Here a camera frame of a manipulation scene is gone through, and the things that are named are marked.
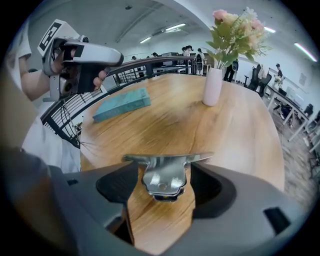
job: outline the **wood grain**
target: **wood grain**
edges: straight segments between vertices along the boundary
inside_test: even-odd
[[[120,163],[124,154],[214,152],[209,164],[262,178],[284,190],[284,160],[275,124],[254,91],[223,82],[218,104],[202,103],[205,77],[166,74],[110,97],[146,87],[151,106],[94,123],[103,102],[87,109],[82,125],[83,171]],[[186,172],[190,179],[190,170]],[[139,181],[143,170],[139,170]],[[160,254],[190,226],[195,207],[188,183],[174,203],[155,202],[138,182],[128,210],[135,246]]]

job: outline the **gray floor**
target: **gray floor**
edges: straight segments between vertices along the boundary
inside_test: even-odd
[[[263,102],[267,105],[269,100],[263,97]],[[293,127],[289,124],[283,125],[283,120],[278,110],[270,110],[275,127],[281,141],[284,169],[285,169],[285,193],[295,199],[302,207],[309,209],[313,204],[317,194],[317,185],[313,179],[310,179],[309,159],[314,158],[314,153],[309,153],[310,147],[307,147],[303,138],[306,133],[300,132],[291,142],[288,142],[290,136],[297,130],[300,123],[296,119]]]

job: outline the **vase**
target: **vase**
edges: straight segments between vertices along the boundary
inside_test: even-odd
[[[222,87],[222,70],[210,68],[206,74],[205,86],[203,91],[203,104],[213,107],[217,104]]]

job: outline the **metal clip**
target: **metal clip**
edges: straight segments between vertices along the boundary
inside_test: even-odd
[[[212,156],[212,152],[206,152],[184,155],[126,154],[123,158],[146,166],[142,183],[156,201],[174,202],[185,191],[186,165]]]

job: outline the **teal book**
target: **teal book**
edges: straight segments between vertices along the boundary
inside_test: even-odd
[[[150,106],[151,101],[147,89],[139,88],[107,98],[95,112],[93,119],[96,123],[113,118],[123,113]]]

